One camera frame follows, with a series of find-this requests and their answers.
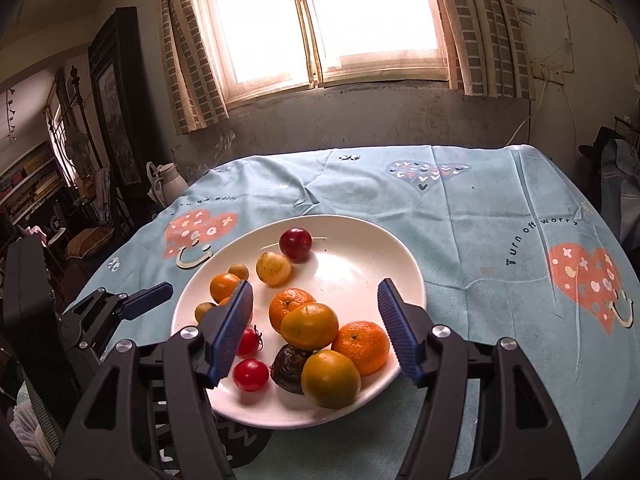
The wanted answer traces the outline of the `right brick-pattern curtain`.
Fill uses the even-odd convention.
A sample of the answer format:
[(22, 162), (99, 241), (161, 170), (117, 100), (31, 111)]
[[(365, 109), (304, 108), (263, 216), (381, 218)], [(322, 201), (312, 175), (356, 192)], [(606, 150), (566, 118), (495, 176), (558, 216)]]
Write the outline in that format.
[(514, 0), (436, 0), (448, 84), (466, 96), (532, 100), (535, 85)]

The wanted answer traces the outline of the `window with bright light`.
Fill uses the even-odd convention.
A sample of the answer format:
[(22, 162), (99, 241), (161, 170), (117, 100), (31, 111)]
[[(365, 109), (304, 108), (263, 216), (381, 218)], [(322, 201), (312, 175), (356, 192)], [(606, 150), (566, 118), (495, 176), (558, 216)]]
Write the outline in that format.
[(360, 82), (449, 78), (436, 0), (193, 0), (226, 107)]

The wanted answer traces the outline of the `small orange kumquat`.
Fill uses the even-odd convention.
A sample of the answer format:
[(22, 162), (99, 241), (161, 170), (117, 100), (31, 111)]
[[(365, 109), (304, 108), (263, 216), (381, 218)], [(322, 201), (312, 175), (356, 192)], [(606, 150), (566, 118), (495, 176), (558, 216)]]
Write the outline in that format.
[(209, 282), (209, 293), (213, 300), (220, 304), (222, 300), (232, 296), (240, 278), (232, 273), (221, 273), (215, 275)]

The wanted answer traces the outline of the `small brown longan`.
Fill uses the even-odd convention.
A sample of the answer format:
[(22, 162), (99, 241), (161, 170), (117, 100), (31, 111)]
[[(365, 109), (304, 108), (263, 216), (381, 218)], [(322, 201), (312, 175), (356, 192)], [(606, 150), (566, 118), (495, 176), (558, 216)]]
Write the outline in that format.
[(248, 267), (243, 263), (233, 263), (229, 266), (228, 272), (235, 275), (239, 280), (246, 281), (250, 276)]

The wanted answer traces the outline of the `yellow round fruit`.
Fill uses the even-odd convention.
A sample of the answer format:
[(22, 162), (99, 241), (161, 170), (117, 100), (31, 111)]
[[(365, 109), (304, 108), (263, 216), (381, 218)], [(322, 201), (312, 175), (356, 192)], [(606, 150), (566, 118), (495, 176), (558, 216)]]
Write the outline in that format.
[(280, 252), (263, 252), (255, 266), (258, 278), (270, 287), (284, 284), (291, 276), (290, 260)]

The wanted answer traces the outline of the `brick-pattern curtain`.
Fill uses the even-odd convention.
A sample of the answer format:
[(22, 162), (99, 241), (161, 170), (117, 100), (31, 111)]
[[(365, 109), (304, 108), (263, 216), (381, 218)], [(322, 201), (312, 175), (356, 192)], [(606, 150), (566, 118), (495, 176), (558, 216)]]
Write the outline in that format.
[(466, 96), (532, 100), (535, 85), (514, 0), (436, 0), (448, 84)]
[(210, 55), (206, 0), (156, 0), (160, 52), (177, 132), (188, 134), (228, 118)]

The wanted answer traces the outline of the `bumpy mandarin orange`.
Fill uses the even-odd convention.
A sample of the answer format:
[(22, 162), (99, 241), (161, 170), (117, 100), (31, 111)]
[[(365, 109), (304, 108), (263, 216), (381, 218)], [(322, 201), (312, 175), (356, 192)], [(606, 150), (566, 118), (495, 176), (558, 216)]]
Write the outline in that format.
[(331, 349), (351, 359), (364, 377), (376, 373), (386, 364), (390, 340), (378, 324), (354, 321), (338, 330)]

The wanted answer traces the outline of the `orange tangerine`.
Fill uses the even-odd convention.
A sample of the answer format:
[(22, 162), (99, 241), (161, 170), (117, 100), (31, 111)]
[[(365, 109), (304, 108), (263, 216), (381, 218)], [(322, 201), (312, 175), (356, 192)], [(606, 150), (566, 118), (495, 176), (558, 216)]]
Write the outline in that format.
[(348, 356), (320, 350), (306, 361), (300, 384), (311, 402), (320, 408), (338, 410), (355, 401), (361, 389), (361, 376)]

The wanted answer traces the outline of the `red cherry tomato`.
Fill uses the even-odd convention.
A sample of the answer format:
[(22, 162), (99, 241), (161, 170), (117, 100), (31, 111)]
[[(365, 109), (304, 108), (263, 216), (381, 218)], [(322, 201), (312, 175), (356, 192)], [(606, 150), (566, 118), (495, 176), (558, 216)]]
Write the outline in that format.
[(244, 392), (258, 392), (265, 388), (270, 378), (269, 367), (256, 359), (245, 359), (235, 365), (232, 372), (234, 384)]
[(262, 350), (262, 333), (255, 327), (247, 327), (241, 337), (236, 356), (242, 360), (254, 358)]

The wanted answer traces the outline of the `brown round longan fruit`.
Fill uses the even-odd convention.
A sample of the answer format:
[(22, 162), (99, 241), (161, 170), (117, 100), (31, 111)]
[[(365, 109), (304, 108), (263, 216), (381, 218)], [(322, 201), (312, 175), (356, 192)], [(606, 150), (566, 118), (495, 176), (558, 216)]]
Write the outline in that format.
[(194, 310), (196, 322), (201, 323), (206, 313), (216, 307), (217, 305), (212, 302), (201, 302)]

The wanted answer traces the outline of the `dark wrinkled passion fruit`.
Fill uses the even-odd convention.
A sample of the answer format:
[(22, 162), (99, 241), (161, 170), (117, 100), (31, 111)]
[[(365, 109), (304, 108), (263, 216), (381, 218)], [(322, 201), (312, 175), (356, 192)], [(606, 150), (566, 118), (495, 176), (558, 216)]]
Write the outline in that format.
[(285, 344), (277, 353), (270, 366), (270, 377), (281, 389), (294, 394), (302, 394), (302, 373), (313, 351), (302, 350)]

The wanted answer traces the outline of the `white oval plate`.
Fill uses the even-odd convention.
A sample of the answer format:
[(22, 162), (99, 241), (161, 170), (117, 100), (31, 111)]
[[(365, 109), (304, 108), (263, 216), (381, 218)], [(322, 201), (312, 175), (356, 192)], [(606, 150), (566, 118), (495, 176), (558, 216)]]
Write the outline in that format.
[(329, 214), (282, 220), (209, 259), (186, 284), (171, 329), (199, 326), (199, 304), (248, 292), (262, 341), (232, 350), (228, 376), (208, 393), (213, 410), (259, 428), (317, 426), (360, 408), (400, 372), (378, 312), (386, 278), (425, 306), (418, 263), (389, 232)]

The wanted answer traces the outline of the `light blue patterned tablecloth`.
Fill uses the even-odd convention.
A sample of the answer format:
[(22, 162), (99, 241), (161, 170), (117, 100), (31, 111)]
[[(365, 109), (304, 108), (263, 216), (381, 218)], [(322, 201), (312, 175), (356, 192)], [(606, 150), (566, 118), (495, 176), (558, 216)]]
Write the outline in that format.
[(600, 214), (528, 145), (348, 148), (250, 156), (210, 170), (80, 281), (183, 289), (193, 263), (278, 220), (342, 214), (397, 236), (436, 322), (514, 338), (592, 471), (639, 400), (639, 281)]

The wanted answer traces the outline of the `large smooth orange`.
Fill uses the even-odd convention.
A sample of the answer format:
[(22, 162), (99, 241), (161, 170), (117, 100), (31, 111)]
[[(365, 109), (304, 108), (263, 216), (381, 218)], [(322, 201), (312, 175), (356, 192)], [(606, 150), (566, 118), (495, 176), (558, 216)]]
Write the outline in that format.
[(338, 317), (330, 307), (310, 302), (283, 319), (281, 335), (288, 344), (312, 351), (332, 344), (339, 328)]

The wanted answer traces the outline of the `pile of blue clothes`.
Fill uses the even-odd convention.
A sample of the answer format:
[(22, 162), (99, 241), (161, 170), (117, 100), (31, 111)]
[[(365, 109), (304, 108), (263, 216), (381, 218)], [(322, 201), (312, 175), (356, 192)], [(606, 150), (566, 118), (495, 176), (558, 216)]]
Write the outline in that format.
[(590, 162), (588, 198), (629, 258), (639, 258), (639, 156), (620, 134), (601, 127), (581, 145)]

